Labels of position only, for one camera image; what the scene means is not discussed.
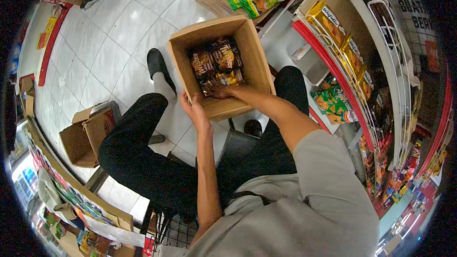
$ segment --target chair leg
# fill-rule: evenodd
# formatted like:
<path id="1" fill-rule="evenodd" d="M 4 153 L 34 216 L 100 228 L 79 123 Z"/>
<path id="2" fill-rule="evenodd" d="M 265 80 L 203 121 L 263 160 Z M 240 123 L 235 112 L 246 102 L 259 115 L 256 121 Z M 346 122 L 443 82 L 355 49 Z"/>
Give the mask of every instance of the chair leg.
<path id="1" fill-rule="evenodd" d="M 230 126 L 230 129 L 235 130 L 235 124 L 233 124 L 233 120 L 231 118 L 228 119 L 228 124 Z"/>

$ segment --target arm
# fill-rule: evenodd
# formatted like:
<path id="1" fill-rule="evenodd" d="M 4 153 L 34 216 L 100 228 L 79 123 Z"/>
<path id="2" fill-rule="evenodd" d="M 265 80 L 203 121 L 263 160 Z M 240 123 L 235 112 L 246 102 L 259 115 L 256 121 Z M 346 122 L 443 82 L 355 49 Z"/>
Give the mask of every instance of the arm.
<path id="1" fill-rule="evenodd" d="M 303 114 L 295 105 L 272 94 L 241 86 L 221 88 L 218 94 L 219 97 L 236 97 L 268 116 L 278 126 L 292 153 L 303 137 L 314 130 L 321 129 L 319 124 Z"/>
<path id="2" fill-rule="evenodd" d="M 187 115 L 191 118 L 197 129 L 197 214 L 198 231 L 192 240 L 191 247 L 195 242 L 222 216 L 219 205 L 218 183 L 216 180 L 216 166 L 214 164 L 213 150 L 213 126 L 198 98 L 193 98 L 193 104 L 187 102 L 187 96 L 183 92 L 180 95 L 181 104 Z"/>

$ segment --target tiled floor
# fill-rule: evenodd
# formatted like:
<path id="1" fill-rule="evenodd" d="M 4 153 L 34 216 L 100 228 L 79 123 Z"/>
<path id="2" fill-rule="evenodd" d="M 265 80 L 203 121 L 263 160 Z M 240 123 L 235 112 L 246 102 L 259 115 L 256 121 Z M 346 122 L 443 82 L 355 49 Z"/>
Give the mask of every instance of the tiled floor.
<path id="1" fill-rule="evenodd" d="M 146 54 L 158 48 L 178 91 L 182 90 L 165 44 L 179 29 L 214 18 L 195 0 L 102 0 L 81 11 L 72 7 L 62 24 L 49 62 L 44 87 L 37 87 L 36 114 L 48 140 L 70 164 L 59 137 L 73 115 L 106 100 L 118 103 L 121 113 L 143 94 L 154 91 L 146 68 Z M 259 112 L 234 118 L 238 130 Z M 268 118 L 262 115 L 261 123 Z M 217 160 L 229 129 L 227 121 L 213 123 L 214 153 Z M 197 134 L 180 103 L 170 105 L 157 126 L 165 135 L 164 143 L 151 148 L 167 155 L 172 151 L 186 163 L 194 165 Z M 84 181 L 95 172 L 70 166 Z M 99 191 L 105 201 L 143 220 L 148 200 L 118 184 L 111 177 Z"/>

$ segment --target black pants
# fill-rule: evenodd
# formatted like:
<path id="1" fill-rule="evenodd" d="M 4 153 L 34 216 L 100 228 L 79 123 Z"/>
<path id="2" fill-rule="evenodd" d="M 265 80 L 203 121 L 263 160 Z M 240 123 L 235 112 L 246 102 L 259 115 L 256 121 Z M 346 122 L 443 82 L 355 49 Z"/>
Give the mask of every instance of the black pants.
<path id="1" fill-rule="evenodd" d="M 308 114 L 308 97 L 299 69 L 286 66 L 275 79 L 277 96 Z M 161 94 L 145 94 L 123 115 L 100 146 L 100 166 L 120 184 L 151 200 L 158 208 L 185 215 L 197 214 L 197 169 L 155 153 L 148 141 L 168 101 Z M 263 175 L 296 173 L 292 154 L 278 127 L 269 121 L 261 147 L 241 163 L 218 166 L 221 201 L 229 199 L 244 182 Z"/>

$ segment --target shelf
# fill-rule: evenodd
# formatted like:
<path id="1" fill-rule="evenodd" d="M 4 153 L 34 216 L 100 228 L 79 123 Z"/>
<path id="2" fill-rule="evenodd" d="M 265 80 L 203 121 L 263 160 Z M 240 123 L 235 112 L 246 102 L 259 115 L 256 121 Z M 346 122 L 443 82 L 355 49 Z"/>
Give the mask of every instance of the shelf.
<path id="1" fill-rule="evenodd" d="M 360 14 L 363 22 L 368 28 L 370 35 L 378 50 L 384 71 L 386 73 L 387 82 L 392 99 L 392 112 L 394 123 L 394 153 L 391 168 L 402 167 L 406 158 L 406 150 L 409 139 L 411 137 L 411 79 L 407 67 L 406 55 L 409 52 L 407 43 L 403 40 L 403 34 L 397 28 L 395 20 L 386 3 L 382 0 L 374 0 L 368 2 L 368 5 L 363 0 L 350 0 Z M 374 16 L 372 6 L 383 6 L 390 20 L 393 22 L 393 28 L 386 28 L 387 22 L 382 24 L 377 22 Z M 391 38 L 394 44 L 388 44 L 384 34 L 386 33 Z"/>

